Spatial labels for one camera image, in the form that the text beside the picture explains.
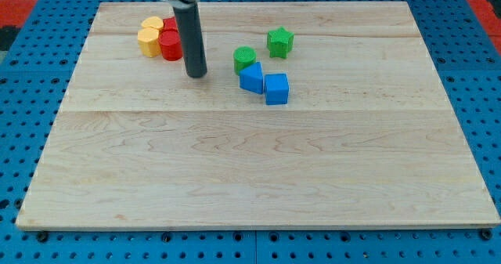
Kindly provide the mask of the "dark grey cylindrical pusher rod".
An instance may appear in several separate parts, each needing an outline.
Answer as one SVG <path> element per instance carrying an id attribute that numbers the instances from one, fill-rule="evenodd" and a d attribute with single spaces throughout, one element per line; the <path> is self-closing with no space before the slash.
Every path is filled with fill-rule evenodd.
<path id="1" fill-rule="evenodd" d="M 207 60 L 200 24 L 198 4 L 174 8 L 180 36 L 186 73 L 191 78 L 202 78 L 207 73 Z"/>

